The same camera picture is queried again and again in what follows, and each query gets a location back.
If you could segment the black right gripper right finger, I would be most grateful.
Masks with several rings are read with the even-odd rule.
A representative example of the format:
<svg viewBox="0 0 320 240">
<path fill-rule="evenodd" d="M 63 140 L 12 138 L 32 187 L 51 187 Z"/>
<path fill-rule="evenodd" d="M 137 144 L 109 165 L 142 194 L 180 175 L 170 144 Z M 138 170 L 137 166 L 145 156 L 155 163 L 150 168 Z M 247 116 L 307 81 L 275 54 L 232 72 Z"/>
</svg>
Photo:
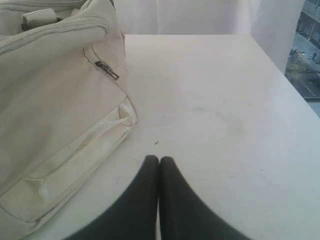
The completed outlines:
<svg viewBox="0 0 320 240">
<path fill-rule="evenodd" d="M 163 240 L 246 240 L 189 186 L 173 158 L 159 165 L 159 218 Z"/>
</svg>

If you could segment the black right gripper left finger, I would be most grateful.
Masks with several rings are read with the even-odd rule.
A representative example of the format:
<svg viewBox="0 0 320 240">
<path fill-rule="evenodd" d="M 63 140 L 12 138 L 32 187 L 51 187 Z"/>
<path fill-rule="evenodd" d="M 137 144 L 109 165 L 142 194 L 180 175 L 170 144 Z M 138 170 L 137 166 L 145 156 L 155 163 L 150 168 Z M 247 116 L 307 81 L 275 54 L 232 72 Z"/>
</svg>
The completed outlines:
<svg viewBox="0 0 320 240">
<path fill-rule="evenodd" d="M 67 240 L 155 240 L 159 159 L 147 155 L 121 196 L 99 217 Z"/>
</svg>

